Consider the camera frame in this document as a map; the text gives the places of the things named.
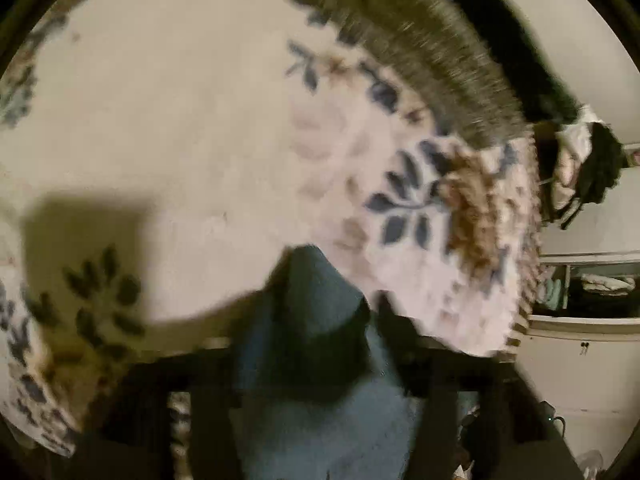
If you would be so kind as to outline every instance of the cabinet door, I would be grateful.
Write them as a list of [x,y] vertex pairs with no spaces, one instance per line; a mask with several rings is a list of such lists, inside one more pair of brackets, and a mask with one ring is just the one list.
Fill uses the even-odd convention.
[[526,336],[518,364],[540,400],[558,411],[640,413],[638,341]]

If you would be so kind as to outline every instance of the clear plastic object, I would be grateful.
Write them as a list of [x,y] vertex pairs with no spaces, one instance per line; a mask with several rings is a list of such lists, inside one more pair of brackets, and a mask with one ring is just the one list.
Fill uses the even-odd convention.
[[580,471],[582,471],[582,476],[584,476],[585,480],[596,480],[598,471],[604,468],[602,455],[595,449],[578,455],[575,462],[580,468]]

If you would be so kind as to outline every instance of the blue fabric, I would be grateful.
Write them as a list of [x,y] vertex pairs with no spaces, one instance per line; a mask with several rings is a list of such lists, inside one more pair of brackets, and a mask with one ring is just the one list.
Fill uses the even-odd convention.
[[418,409],[362,294],[318,248],[292,252],[238,353],[234,430],[248,479],[401,477]]

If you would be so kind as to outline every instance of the cream cloth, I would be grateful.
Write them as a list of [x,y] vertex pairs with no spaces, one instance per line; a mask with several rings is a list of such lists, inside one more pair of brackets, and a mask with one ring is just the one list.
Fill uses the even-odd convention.
[[44,44],[31,111],[0,132],[12,424],[72,452],[130,362],[230,335],[298,244],[422,333],[504,348],[536,228],[529,138],[473,152],[336,38],[289,0],[87,0]]

